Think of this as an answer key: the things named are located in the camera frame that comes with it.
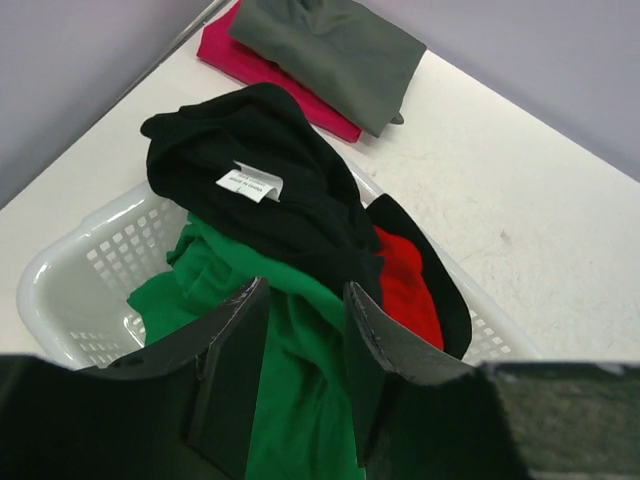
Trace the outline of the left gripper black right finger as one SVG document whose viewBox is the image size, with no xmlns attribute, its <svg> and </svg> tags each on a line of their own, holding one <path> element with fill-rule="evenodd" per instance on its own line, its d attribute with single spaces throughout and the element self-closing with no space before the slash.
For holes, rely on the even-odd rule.
<svg viewBox="0 0 640 480">
<path fill-rule="evenodd" d="M 526 479 L 488 374 L 344 287 L 357 461 L 369 479 Z"/>
</svg>

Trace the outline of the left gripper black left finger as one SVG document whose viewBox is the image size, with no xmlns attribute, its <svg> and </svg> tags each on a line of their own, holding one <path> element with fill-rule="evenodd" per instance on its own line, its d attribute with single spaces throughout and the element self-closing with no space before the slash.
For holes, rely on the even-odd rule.
<svg viewBox="0 0 640 480">
<path fill-rule="evenodd" d="M 242 479 L 269 320 L 254 278 L 105 368 L 1 359 L 5 479 Z"/>
</svg>

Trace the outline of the black t-shirt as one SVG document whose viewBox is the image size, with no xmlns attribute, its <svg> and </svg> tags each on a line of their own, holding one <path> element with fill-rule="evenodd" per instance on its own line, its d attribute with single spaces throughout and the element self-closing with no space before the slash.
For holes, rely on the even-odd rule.
<svg viewBox="0 0 640 480">
<path fill-rule="evenodd" d="M 467 305 L 434 248 L 389 195 L 363 205 L 343 158 L 283 88 L 261 83 L 160 113 L 141 127 L 147 179 L 220 233 L 312 277 L 335 294 L 357 282 L 380 306 L 379 226 L 419 250 L 443 351 L 472 339 Z"/>
</svg>

